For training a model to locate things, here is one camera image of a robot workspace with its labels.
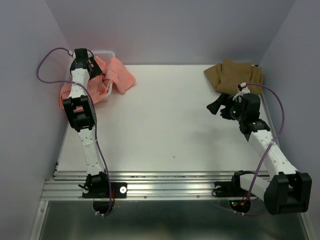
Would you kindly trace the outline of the tan brown skirt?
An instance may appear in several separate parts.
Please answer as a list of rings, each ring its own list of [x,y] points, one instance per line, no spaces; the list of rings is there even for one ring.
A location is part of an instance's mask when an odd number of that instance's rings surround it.
[[[250,83],[253,84],[248,86],[251,93],[262,94],[262,88],[256,85],[264,83],[262,68],[251,62],[234,62],[226,58],[222,63],[211,66],[203,72],[217,92],[235,95],[238,93],[238,85]]]

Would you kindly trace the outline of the pink skirt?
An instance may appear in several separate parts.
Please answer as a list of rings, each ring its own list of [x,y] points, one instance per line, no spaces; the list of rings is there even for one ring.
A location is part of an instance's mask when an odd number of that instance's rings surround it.
[[[123,94],[136,83],[135,77],[115,56],[107,62],[96,56],[95,61],[102,70],[102,74],[91,79],[87,85],[94,104],[107,99],[108,93],[112,90],[110,85]]]

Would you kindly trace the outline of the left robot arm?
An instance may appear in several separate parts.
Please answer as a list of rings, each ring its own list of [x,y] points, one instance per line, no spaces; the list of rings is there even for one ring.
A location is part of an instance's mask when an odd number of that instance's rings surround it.
[[[96,136],[97,116],[87,86],[90,80],[102,74],[93,56],[85,48],[77,48],[71,54],[71,90],[62,101],[69,125],[77,132],[86,163],[86,180],[79,187],[85,198],[108,198],[111,184]]]

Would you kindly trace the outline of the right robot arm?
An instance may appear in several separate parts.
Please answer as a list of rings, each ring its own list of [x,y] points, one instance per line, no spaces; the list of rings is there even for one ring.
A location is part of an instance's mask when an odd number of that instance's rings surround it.
[[[211,114],[237,121],[239,130],[260,157],[258,166],[265,166],[269,180],[258,176],[259,171],[236,171],[230,181],[216,181],[212,191],[218,198],[230,198],[234,212],[247,215],[250,197],[262,200],[271,215],[305,213],[309,209],[312,179],[294,167],[283,154],[268,124],[260,118],[261,99],[245,93],[234,97],[222,93],[207,105]]]

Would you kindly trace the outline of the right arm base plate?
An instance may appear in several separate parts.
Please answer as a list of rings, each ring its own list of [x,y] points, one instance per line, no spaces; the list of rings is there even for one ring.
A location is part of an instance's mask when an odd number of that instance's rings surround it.
[[[231,181],[215,181],[212,195],[217,198],[235,197],[236,193]]]

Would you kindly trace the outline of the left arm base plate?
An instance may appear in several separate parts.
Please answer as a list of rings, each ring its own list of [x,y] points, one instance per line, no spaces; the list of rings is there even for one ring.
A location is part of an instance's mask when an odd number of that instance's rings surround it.
[[[128,184],[126,182],[114,182],[104,186],[94,187],[92,190],[82,189],[82,198],[84,199],[125,199],[128,192]]]

